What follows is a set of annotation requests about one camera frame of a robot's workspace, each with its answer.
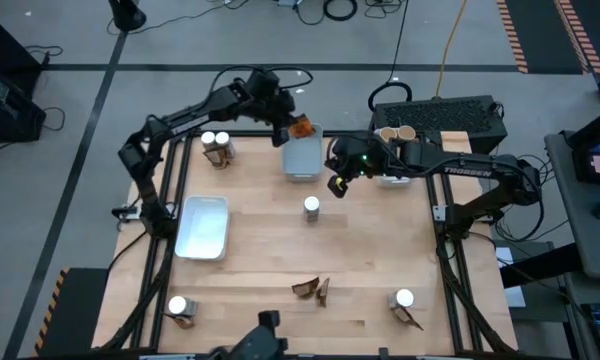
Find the wooden tabletop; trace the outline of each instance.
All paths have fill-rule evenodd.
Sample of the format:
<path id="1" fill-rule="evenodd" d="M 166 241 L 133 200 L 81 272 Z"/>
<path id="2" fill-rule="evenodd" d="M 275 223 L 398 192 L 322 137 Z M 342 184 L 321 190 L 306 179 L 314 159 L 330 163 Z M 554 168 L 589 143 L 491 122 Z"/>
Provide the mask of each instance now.
<path id="1" fill-rule="evenodd" d="M 204 353 L 234 345 L 257 325 L 259 311 L 279 310 L 278 336 L 289 339 L 290 354 L 377 354 L 379 347 L 389 348 L 392 355 L 453 354 L 424 179 L 413 179 L 401 189 L 382 189 L 376 179 L 358 179 L 350 183 L 344 199 L 337 199 L 326 186 L 329 170 L 316 183 L 292 184 L 281 174 L 281 150 L 272 148 L 270 139 L 233 141 L 237 156 L 224 170 L 214 170 L 200 142 L 194 141 L 185 198 L 218 195 L 229 200 L 227 255 L 220 262 L 174 258 L 168 298 L 188 297 L 199 302 L 199 309 L 196 326 L 188 330 L 163 319 L 161 352 Z M 443 141 L 447 150 L 470 150 L 465 133 L 445 133 Z M 175 171 L 170 196 L 177 175 Z M 154 177 L 158 187 L 161 177 L 160 167 Z M 453 177 L 451 182 L 458 203 L 481 193 L 477 179 Z M 443 202 L 440 187 L 437 193 Z M 135 196 L 132 187 L 129 198 Z M 307 196 L 320 199 L 315 224 L 303 218 Z M 116 251 L 142 230 L 139 223 L 125 225 Z M 488 234 L 484 225 L 473 230 Z M 106 342 L 136 304 L 148 243 L 147 236 L 113 269 L 94 346 Z M 476 237 L 467 239 L 464 248 L 477 306 L 505 342 L 517 347 L 493 246 Z M 291 291 L 291 285 L 316 276 L 331 279 L 327 308 Z M 410 311 L 424 331 L 398 323 L 389 312 L 387 296 L 400 288 L 413 292 Z M 458 309 L 464 319 L 459 303 Z M 152 305 L 144 345 L 153 312 Z M 470 349 L 466 321 L 461 323 L 464 346 Z"/>

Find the plastic container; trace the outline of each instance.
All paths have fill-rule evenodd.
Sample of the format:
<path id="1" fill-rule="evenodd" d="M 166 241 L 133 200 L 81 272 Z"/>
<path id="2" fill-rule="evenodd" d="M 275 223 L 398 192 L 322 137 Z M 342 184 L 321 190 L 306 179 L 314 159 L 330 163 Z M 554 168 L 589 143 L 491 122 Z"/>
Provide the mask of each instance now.
<path id="1" fill-rule="evenodd" d="M 221 196 L 190 196 L 180 218 L 175 253 L 194 260 L 224 259 L 229 234 L 229 201 Z"/>
<path id="2" fill-rule="evenodd" d="M 289 141 L 282 149 L 282 171 L 291 182 L 313 182 L 320 178 L 322 164 L 322 126 L 312 124 L 315 133 L 309 137 L 296 139 L 289 135 Z"/>

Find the black stand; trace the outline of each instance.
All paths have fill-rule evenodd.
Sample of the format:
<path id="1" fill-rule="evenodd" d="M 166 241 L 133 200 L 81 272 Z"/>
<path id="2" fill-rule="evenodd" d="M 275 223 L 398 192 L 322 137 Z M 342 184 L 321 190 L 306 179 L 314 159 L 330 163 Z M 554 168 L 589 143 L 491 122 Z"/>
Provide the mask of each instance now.
<path id="1" fill-rule="evenodd" d="M 582 270 L 582 261 L 575 243 L 500 268 L 504 288 L 525 285 L 536 280 L 556 277 Z"/>
<path id="2" fill-rule="evenodd" d="M 113 23 L 120 31 L 136 30 L 147 22 L 147 15 L 133 0 L 109 0 L 109 5 L 113 11 Z"/>

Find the metal frame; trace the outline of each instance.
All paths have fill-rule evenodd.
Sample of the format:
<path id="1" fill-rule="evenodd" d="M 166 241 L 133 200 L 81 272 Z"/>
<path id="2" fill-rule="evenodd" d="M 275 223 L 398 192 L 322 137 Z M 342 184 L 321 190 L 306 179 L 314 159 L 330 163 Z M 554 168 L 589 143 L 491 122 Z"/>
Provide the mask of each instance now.
<path id="1" fill-rule="evenodd" d="M 271 135 L 270 132 L 267 130 L 235 130 L 235 131 L 229 130 L 227 132 L 232 137 L 269 137 Z M 324 137 L 334 137 L 334 136 L 339 136 L 339 135 L 343 135 L 343 134 L 351 134 L 354 132 L 355 132 L 354 130 L 325 131 Z M 188 136 L 185 140 L 185 153 L 183 154 L 181 165 L 180 165 L 181 168 L 180 168 L 180 173 L 178 176 L 176 198 L 174 201 L 176 206 L 178 206 L 178 209 L 179 209 L 178 212 L 180 212 L 181 208 L 182 208 L 182 206 L 179 206 L 179 204 L 182 203 L 182 198 L 184 196 L 184 187 L 186 184 L 186 177 L 187 177 L 187 172 L 188 172 L 188 168 L 189 168 L 189 159 L 190 159 L 190 153 L 191 153 L 192 144 L 193 144 L 193 138 L 196 137 L 197 135 L 198 134 Z M 169 150 L 168 150 L 166 165 L 165 165 L 165 172 L 163 174 L 163 182 L 162 182 L 161 188 L 160 188 L 160 199 L 161 200 L 166 199 L 166 196 L 168 194 L 168 188 L 171 183 L 170 180 L 171 180 L 171 175 L 172 175 L 172 171 L 173 171 L 173 162 L 174 162 L 174 156 L 175 156 L 175 151 L 176 151 L 177 146 L 178 146 L 177 142 L 171 143 Z M 432 221 L 433 221 L 433 206 L 438 205 L 435 183 L 434 183 L 434 180 L 432 177 L 427 177 L 425 180 L 426 180 L 426 184 L 427 184 L 427 192 L 428 192 L 428 196 L 429 196 L 429 202 L 431 205 L 431 212 L 432 212 L 431 215 L 432 215 Z M 447 204 L 452 203 L 453 196 L 451 193 L 449 178 L 447 176 L 442 177 L 442 186 L 443 186 L 443 191 L 445 193 L 445 201 L 447 202 Z M 442 255 L 448 257 L 448 254 L 446 253 L 446 249 L 444 246 L 445 241 L 446 241 L 446 238 L 444 235 L 444 227 L 440 223 L 437 223 L 437 222 L 434 222 L 433 225 L 434 225 L 434 230 L 435 230 L 436 243 L 437 243 L 438 247 L 441 249 Z M 157 255 L 158 241 L 156 240 L 155 243 L 156 243 L 156 245 L 155 245 L 156 249 L 154 251 L 152 251 L 153 247 L 150 246 L 149 252 L 147 253 L 147 261 L 145 263 L 145 274 L 143 276 L 143 284 L 142 284 L 143 288 L 145 287 L 144 286 L 145 281 L 147 281 L 147 280 L 145 280 L 145 278 L 148 279 L 149 283 L 151 282 L 153 268 L 155 267 L 155 261 L 156 261 L 155 257 Z M 455 246 L 455 251 L 457 251 L 455 257 L 458 260 L 458 270 L 460 273 L 460 279 L 462 282 L 463 289 L 465 291 L 467 291 L 467 294 L 469 296 L 471 296 L 469 276 L 467 273 L 466 259 L 464 256 L 464 251 L 462 249 L 462 244 L 460 242 L 458 242 L 458 243 L 454 244 L 454 246 Z M 447 312 L 448 312 L 448 317 L 449 317 L 449 327 L 450 327 L 450 331 L 451 331 L 451 337 L 452 337 L 455 356 L 462 356 L 463 358 L 470 358 L 470 359 L 529 359 L 529 360 L 531 360 L 531 359 L 536 359 L 536 360 L 555 359 L 555 358 L 551 358 L 551 357 L 527 356 L 527 355 L 522 355 L 522 354 L 501 354 L 501 353 L 493 353 L 493 352 L 484 352 L 484 351 L 482 351 L 482 343 L 481 343 L 480 333 L 479 333 L 478 329 L 475 328 L 475 324 L 472 324 L 471 320 L 469 320 L 469 327 L 471 330 L 472 345 L 474 346 L 475 349 L 478 349 L 478 351 L 464 349 L 464 347 L 462 345 L 462 334 L 460 332 L 455 296 L 448 285 L 444 284 L 443 287 L 444 287 L 445 301 L 446 301 Z M 163 318 L 161 316 L 159 316 L 158 314 L 160 314 L 162 312 L 162 309 L 164 308 L 167 289 L 168 289 L 168 277 L 167 277 L 167 282 L 165 283 L 165 286 L 162 289 L 160 289 L 160 291 L 158 292 L 158 295 L 157 295 L 158 300 L 156 301 L 156 310 L 155 310 L 156 315 L 154 317 L 153 326 L 151 329 L 150 347 L 144 348 L 147 350 L 146 354 L 150 355 L 150 356 L 141 357 L 141 359 L 160 359 L 160 355 L 157 355 L 156 352 L 158 349 L 160 335 L 162 332 L 162 319 Z M 139 343 L 139 339 L 142 335 L 142 329 L 144 327 L 143 320 L 144 319 L 142 319 L 142 321 L 138 322 L 138 324 L 136 325 L 134 334 L 133 334 L 134 335 L 133 339 L 135 339 L 137 337 L 138 343 Z M 131 346 L 130 346 L 130 350 L 131 351 L 138 350 L 138 346 L 139 345 L 132 342 Z M 208 354 L 188 354 L 188 356 L 190 356 L 190 358 L 196 358 L 196 359 L 201 359 L 201 360 L 206 360 L 209 357 Z M 289 360 L 290 359 L 294 359 L 294 360 L 304 360 L 304 359 L 306 359 L 306 360 L 331 360 L 331 359 L 333 359 L 333 360 L 377 360 L 377 359 L 380 359 L 380 360 L 387 360 L 387 359 L 408 360 L 408 359 L 416 359 L 416 358 L 423 359 L 423 360 L 439 359 L 438 357 L 435 357 L 435 356 L 417 356 L 417 357 L 416 356 L 390 356 L 388 350 L 385 348 L 380 348 L 378 355 L 316 355 L 316 354 L 296 354 L 296 355 L 286 354 L 285 355 L 285 359 L 289 359 Z"/>

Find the floor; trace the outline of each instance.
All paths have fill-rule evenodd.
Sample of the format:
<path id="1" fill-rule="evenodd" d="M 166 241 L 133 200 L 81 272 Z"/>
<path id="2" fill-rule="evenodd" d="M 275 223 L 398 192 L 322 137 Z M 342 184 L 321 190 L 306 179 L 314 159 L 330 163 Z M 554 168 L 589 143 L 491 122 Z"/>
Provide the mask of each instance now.
<path id="1" fill-rule="evenodd" d="M 303 16 L 315 19 L 321 3 L 305 0 Z M 154 25 L 217 4 L 142 0 L 140 6 Z M 409 71 L 394 76 L 409 83 L 415 100 L 434 95 L 437 65 L 459 6 L 455 0 L 410 1 L 398 55 L 401 69 Z M 345 7 L 346 2 L 336 2 L 333 11 Z M 294 94 L 298 109 L 328 130 L 364 128 L 371 115 L 367 97 L 389 75 L 400 17 L 374 20 L 360 13 L 345 23 L 327 20 L 309 27 L 290 9 L 252 1 L 239 10 L 219 9 L 119 38 L 105 31 L 111 12 L 104 1 L 0 0 L 0 23 L 21 44 L 64 48 L 52 59 L 54 69 L 43 73 L 35 101 L 67 113 L 61 132 L 44 132 L 38 142 L 0 151 L 0 357 L 7 347 L 7 354 L 31 355 L 60 269 L 103 268 L 111 261 L 117 231 L 109 210 L 125 201 L 130 186 L 116 150 L 147 114 L 200 101 L 222 64 L 307 63 L 320 64 L 314 68 L 321 70 L 313 71 L 314 83 Z M 459 66 L 445 73 L 441 96 L 490 94 L 505 105 L 509 136 L 501 154 L 546 159 L 545 134 L 577 129 L 600 113 L 589 76 L 517 72 L 495 0 L 469 2 L 448 63 Z M 297 76 L 282 74 L 289 82 Z M 403 98 L 387 91 L 378 100 Z M 55 124 L 58 114 L 50 113 L 47 121 Z M 251 121 L 214 125 L 258 126 Z M 566 218 L 554 181 L 544 186 L 544 201 L 548 210 L 541 231 Z M 534 211 L 513 209 L 507 222 L 522 235 L 535 221 Z M 567 226 L 543 240 L 573 241 Z M 525 351 L 568 355 L 561 327 L 516 324 L 516 329 Z"/>

